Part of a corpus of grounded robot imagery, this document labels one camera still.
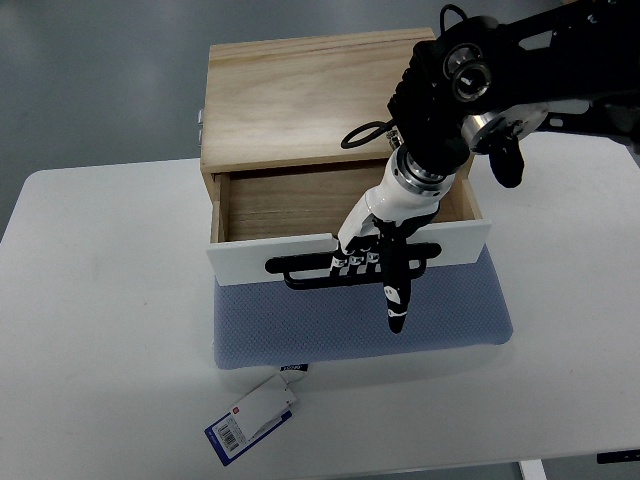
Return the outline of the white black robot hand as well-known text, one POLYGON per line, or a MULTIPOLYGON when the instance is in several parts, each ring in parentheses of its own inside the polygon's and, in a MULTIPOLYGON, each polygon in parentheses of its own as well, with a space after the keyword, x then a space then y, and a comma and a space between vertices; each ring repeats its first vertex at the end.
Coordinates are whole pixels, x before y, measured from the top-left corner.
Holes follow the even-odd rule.
POLYGON ((331 273, 344 266, 379 266, 389 329, 402 331, 411 297, 407 239, 440 210, 455 175, 420 167, 405 147, 394 150, 380 184, 368 189, 340 227, 331 273))

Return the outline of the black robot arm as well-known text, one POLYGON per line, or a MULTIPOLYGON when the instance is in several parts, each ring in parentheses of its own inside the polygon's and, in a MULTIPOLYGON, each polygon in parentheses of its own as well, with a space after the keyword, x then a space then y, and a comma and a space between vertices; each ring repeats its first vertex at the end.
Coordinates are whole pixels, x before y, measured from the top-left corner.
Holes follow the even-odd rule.
POLYGON ((524 170, 521 127, 501 124, 474 140, 464 136, 469 121, 511 108, 543 112, 567 100, 588 107, 579 114, 544 112, 543 131, 638 146, 637 2, 575 1, 511 24, 463 17, 435 41, 414 46, 388 104, 390 120, 356 128, 341 145, 355 148, 397 128, 425 172, 453 174, 478 152, 489 157, 497 181, 513 188, 524 170))

